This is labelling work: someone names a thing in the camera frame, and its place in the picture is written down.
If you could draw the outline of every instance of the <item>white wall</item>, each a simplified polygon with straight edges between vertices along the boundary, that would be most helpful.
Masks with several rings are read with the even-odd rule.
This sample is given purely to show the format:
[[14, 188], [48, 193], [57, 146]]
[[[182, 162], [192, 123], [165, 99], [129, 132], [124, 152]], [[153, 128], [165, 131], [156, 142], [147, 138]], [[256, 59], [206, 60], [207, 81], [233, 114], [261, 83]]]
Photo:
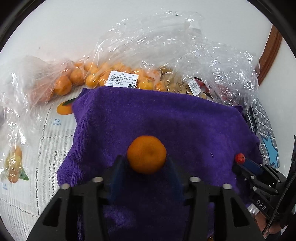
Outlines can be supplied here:
[[259, 99], [265, 108], [276, 138], [280, 172], [287, 175], [291, 165], [296, 135], [296, 58], [285, 41], [275, 62], [259, 88]]
[[194, 11], [204, 17], [210, 40], [260, 56], [271, 23], [247, 0], [47, 0], [13, 33], [0, 53], [0, 64], [25, 54], [43, 60], [78, 59], [115, 23], [160, 9]]

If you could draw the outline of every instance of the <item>printed orange illustration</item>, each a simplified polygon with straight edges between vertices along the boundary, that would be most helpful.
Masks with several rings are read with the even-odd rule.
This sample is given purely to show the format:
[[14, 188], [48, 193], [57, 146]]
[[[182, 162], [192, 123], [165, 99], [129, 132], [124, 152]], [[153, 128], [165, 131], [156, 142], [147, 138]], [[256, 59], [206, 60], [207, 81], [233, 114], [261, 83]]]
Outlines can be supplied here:
[[73, 113], [72, 111], [72, 104], [76, 100], [76, 98], [73, 98], [71, 100], [67, 100], [65, 102], [62, 102], [57, 107], [57, 113], [60, 115], [70, 115]]

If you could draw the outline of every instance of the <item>human hand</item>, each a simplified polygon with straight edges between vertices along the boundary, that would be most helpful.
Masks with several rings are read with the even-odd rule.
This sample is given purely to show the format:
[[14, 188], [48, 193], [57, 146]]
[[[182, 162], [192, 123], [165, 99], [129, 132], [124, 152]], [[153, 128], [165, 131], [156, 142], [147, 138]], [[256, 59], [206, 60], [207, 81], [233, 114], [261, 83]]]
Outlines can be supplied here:
[[[261, 212], [259, 212], [257, 213], [255, 220], [260, 231], [262, 232], [267, 225], [266, 217]], [[269, 227], [269, 229], [266, 231], [266, 233], [263, 236], [264, 238], [266, 238], [269, 234], [276, 234], [279, 231], [281, 231], [281, 226], [279, 223], [275, 223]]]

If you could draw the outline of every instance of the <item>red cherry tomato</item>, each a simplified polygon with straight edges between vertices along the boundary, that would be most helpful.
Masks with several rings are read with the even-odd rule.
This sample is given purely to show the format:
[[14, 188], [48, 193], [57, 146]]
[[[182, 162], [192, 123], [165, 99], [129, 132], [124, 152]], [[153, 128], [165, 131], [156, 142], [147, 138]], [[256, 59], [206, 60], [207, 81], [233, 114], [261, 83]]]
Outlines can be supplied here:
[[246, 158], [244, 157], [243, 153], [238, 153], [235, 156], [234, 160], [237, 164], [244, 164], [244, 162], [246, 161]]

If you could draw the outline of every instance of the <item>green leaf illustration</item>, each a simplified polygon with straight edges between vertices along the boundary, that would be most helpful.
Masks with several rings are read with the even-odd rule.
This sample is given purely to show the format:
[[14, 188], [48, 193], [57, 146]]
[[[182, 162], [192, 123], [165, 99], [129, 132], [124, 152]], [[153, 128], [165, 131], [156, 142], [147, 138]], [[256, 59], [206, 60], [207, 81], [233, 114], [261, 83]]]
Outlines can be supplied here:
[[24, 168], [23, 167], [21, 167], [21, 170], [20, 170], [20, 177], [19, 177], [20, 179], [23, 179], [23, 180], [25, 180], [25, 181], [28, 181], [29, 180], [29, 178], [28, 178], [28, 176], [27, 176], [27, 174], [26, 174], [26, 172], [25, 172], [25, 170], [24, 170]]
[[77, 99], [77, 98], [73, 98], [73, 99], [67, 100], [67, 101], [64, 102], [64, 104], [62, 104], [62, 106], [69, 105], [69, 104], [73, 103], [74, 100], [76, 100], [76, 99]]

